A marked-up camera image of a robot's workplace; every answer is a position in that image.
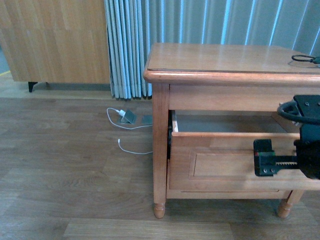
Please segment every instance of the wooden cabinet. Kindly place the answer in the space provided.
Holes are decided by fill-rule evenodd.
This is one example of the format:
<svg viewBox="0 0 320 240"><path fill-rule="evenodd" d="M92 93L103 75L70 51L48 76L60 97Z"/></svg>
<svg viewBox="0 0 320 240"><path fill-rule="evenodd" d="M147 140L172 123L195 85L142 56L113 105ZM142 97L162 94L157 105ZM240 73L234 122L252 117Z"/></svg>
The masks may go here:
<svg viewBox="0 0 320 240"><path fill-rule="evenodd" d="M110 81L103 0L0 0L0 45L15 81Z"/></svg>
<svg viewBox="0 0 320 240"><path fill-rule="evenodd" d="M144 77L153 90L157 218L166 199L282 199L278 215L285 218L305 190L320 190L320 180L297 169L254 172L256 139L271 139L277 155L295 154L299 128L275 113L279 103L320 95L318 66L293 62L296 54L269 46L153 46Z"/></svg>

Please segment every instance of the white charging cable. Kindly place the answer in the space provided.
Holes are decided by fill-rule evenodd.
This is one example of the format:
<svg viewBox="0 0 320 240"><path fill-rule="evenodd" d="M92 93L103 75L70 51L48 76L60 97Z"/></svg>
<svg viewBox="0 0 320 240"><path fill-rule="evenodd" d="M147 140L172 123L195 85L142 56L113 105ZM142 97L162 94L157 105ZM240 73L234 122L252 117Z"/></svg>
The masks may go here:
<svg viewBox="0 0 320 240"><path fill-rule="evenodd" d="M127 129L127 130L133 130L133 129L141 129L141 128L146 128L146 127L152 127L152 125L143 125L143 126L136 126L136 127L120 126L120 125L118 125L118 124L115 124L115 123L111 120L110 115L109 115L109 110L114 110L114 111L116 111L121 117L123 117L123 116L126 114L126 112L123 111L123 110L117 110L117 109L112 108L112 107L108 107L108 108L106 109L106 115L108 116L108 119L109 119L110 123L112 123L113 125L115 125L115 126L118 127L118 128ZM149 151L149 152L134 152L134 151L125 150L125 149L123 149L123 148L121 147L121 145L120 145L120 138L118 139L118 145L119 145L119 148L120 148L122 151L124 151L124 152L126 152L126 153L130 153L130 154L147 155L147 154L152 154L152 153L153 153L153 151Z"/></svg>
<svg viewBox="0 0 320 240"><path fill-rule="evenodd" d="M117 126L118 128L133 130L133 129L141 129L141 128L146 128L146 127L152 127L152 125L143 125L143 126L136 126L136 127L125 127L125 126L117 125L117 124L115 124L115 123L111 120L111 118L110 118L110 116L109 116L109 110L114 110L114 111L116 111L121 117L123 117L123 116L126 114L126 112L123 111L123 110L117 110L117 109L112 108L112 107L108 107L108 108L106 109L106 114L107 114L107 116L108 116L108 118L109 118L110 123L112 123L113 125Z"/></svg>
<svg viewBox="0 0 320 240"><path fill-rule="evenodd" d="M135 152L135 151L124 150L124 149L122 148L122 146L120 145L120 138L118 139L118 145L119 145L119 148L120 148L122 151L124 151L124 152L126 152L126 153L130 153L130 154L147 155L147 154L152 154L152 153L153 153L153 151L149 151L149 152Z"/></svg>

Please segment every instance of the black cable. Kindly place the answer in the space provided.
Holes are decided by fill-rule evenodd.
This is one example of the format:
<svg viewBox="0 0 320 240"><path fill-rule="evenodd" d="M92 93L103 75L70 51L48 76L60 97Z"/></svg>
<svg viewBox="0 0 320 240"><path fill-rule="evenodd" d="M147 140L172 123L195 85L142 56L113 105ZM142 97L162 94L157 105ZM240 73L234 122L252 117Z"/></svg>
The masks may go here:
<svg viewBox="0 0 320 240"><path fill-rule="evenodd" d="M319 118L296 115L299 113L296 101L289 101L284 104L281 104L276 111L281 117L291 120L293 122L302 123L302 124L320 125Z"/></svg>
<svg viewBox="0 0 320 240"><path fill-rule="evenodd" d="M293 55L291 59L297 62L309 62L313 64L320 64L320 56L314 57L309 55Z"/></svg>

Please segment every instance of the open drawer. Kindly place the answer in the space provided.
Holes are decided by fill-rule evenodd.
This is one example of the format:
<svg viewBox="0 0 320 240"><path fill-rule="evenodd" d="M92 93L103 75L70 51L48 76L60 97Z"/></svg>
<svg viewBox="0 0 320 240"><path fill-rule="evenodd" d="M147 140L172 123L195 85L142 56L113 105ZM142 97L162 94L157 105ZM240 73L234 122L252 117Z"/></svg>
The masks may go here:
<svg viewBox="0 0 320 240"><path fill-rule="evenodd" d="M299 169L255 175L254 140L271 139L276 155L295 155L299 128L276 112L171 112L168 193L319 189L320 182Z"/></svg>

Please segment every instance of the wooden floor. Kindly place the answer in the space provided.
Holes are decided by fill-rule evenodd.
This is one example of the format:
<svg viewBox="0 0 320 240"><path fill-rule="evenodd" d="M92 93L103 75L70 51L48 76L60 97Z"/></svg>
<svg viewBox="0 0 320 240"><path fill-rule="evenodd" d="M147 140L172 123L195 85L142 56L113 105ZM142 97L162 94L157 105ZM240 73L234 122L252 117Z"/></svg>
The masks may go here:
<svg viewBox="0 0 320 240"><path fill-rule="evenodd" d="M320 192L287 219L278 200L177 200L153 215L152 130L112 126L106 109L152 113L150 100L112 99L108 86L0 77L1 240L316 240ZM114 121L118 119L110 112Z"/></svg>

